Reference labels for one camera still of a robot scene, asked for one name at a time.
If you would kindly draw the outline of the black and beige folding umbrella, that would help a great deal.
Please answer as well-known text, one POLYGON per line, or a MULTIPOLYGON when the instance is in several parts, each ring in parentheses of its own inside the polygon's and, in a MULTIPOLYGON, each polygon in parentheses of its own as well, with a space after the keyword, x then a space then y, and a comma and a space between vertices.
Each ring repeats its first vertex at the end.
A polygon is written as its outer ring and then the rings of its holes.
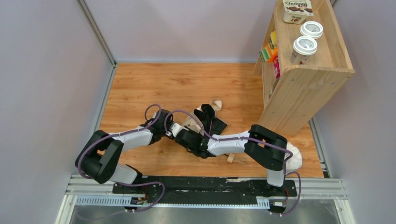
POLYGON ((192 117, 187 116, 182 126, 190 128, 204 136, 204 132, 200 128, 201 125, 210 135, 220 135, 227 127, 227 123, 218 118, 216 114, 216 112, 222 110, 222 107, 223 102, 220 99, 213 99, 208 104, 202 104, 190 113, 198 122, 192 117))

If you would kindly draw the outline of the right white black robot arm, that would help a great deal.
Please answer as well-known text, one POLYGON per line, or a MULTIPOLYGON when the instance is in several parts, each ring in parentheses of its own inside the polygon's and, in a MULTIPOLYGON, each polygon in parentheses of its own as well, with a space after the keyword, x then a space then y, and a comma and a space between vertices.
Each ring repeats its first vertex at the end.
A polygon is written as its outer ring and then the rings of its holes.
POLYGON ((287 150, 286 138, 261 125, 252 125, 250 130, 238 134, 201 135, 174 123, 170 127, 170 135, 188 152, 204 159, 222 154, 245 153, 267 170, 269 190, 284 189, 286 161, 293 153, 287 150))

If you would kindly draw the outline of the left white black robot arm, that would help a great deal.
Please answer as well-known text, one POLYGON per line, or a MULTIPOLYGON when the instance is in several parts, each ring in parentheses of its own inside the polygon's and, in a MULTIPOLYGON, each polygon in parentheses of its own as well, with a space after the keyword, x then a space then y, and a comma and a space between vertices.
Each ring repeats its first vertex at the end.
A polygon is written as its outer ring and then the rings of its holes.
POLYGON ((119 163, 122 153, 137 147, 149 146, 166 136, 165 125, 173 122, 170 111, 159 109, 152 118, 135 129, 107 133, 95 131, 75 160, 79 174, 99 184, 114 182, 134 185, 141 172, 119 163))

